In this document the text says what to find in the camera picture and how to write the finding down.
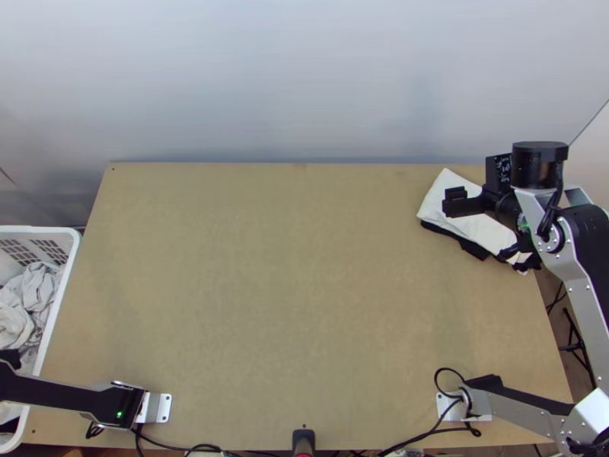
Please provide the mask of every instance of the white cloth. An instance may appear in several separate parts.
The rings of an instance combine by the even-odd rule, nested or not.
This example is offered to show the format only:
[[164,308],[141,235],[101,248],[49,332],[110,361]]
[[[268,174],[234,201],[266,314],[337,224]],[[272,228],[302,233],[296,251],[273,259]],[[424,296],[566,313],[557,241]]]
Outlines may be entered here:
[[22,359],[31,361],[27,348],[36,347],[42,338],[62,274],[63,267],[34,262],[0,289],[0,349],[19,349]]
[[[445,168],[425,195],[416,217],[473,241],[493,255],[497,255],[502,249],[512,246],[516,242],[514,232],[486,214],[459,218],[446,217],[442,212],[442,201],[445,198],[444,191],[459,186],[465,187],[468,197],[477,197],[482,192],[482,187]],[[527,260],[529,255],[519,252],[510,257],[508,262],[512,265],[521,263]]]

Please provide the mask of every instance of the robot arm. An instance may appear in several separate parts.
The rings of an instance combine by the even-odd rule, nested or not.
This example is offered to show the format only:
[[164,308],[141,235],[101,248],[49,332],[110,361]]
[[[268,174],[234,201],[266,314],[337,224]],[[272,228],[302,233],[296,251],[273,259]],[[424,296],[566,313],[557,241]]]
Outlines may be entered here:
[[486,213],[512,229],[517,247],[538,256],[566,287],[586,342],[597,388],[565,404],[503,386],[483,376],[461,387],[472,414],[496,415],[554,439],[565,455],[605,455],[609,449],[609,217],[580,187],[564,189],[569,207],[558,207],[568,146],[520,142],[512,154],[486,160],[483,192],[467,198],[447,189],[449,217]]

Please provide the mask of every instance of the black cloth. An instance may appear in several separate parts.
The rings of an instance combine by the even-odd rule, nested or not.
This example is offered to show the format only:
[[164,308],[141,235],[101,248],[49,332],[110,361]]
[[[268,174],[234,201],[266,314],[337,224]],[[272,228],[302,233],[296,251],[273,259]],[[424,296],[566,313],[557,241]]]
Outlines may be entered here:
[[490,251],[483,248],[477,243],[474,243],[471,240],[463,238],[449,230],[445,230],[444,228],[440,228],[437,225],[432,224],[431,222],[421,221],[421,226],[425,229],[431,230],[432,232],[439,233],[441,235],[449,236],[459,242],[461,245],[461,249],[463,249],[468,254],[473,255],[478,260],[485,260],[488,256],[493,255]]

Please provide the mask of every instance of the floor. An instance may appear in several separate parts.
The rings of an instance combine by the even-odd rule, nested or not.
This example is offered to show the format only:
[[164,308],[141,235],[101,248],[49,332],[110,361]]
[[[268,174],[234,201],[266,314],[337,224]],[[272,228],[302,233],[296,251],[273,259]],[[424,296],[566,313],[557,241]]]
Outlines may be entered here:
[[[537,272],[536,276],[544,301],[546,302],[546,305],[549,305],[556,296],[556,291],[560,287],[560,281],[545,270]],[[556,304],[550,313],[550,323],[552,324],[558,346],[566,345],[569,338],[569,322],[563,312],[564,308],[568,309],[572,315],[568,297]],[[588,373],[571,353],[561,352],[560,356],[567,374],[573,399],[579,401],[592,390],[591,380],[588,377]],[[554,444],[540,444],[538,447],[540,454],[543,457],[556,454],[556,446]],[[444,457],[538,457],[538,454],[532,445],[466,449],[426,449],[426,452],[430,455],[443,455]],[[241,457],[258,457],[257,455],[248,452],[239,452],[239,454]],[[290,457],[291,455],[290,452],[277,452],[277,454],[279,454],[280,457]],[[353,455],[350,451],[342,451],[340,455],[333,455],[333,452],[319,452],[318,454],[318,457],[351,457]],[[364,457],[375,457],[374,451],[362,452],[362,454]],[[129,449],[83,449],[82,451],[79,451],[42,446],[21,446],[10,455],[11,457],[21,457],[22,455],[34,455],[36,457],[137,457],[136,451]],[[145,455],[146,457],[181,457],[183,453],[163,450],[146,450]]]

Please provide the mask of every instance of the wooden table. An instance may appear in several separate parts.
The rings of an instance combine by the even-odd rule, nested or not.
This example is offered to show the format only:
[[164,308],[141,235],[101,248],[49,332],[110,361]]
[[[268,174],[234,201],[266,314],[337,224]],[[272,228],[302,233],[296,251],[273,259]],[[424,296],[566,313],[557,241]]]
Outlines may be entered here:
[[[534,276],[420,227],[441,169],[111,165],[43,376],[170,392],[149,436],[233,450],[289,449],[305,424],[319,449],[393,445],[436,421],[440,366],[570,401]],[[131,433],[87,441],[87,425],[38,408],[25,437],[133,446]],[[421,446],[544,441],[501,420],[480,429]]]

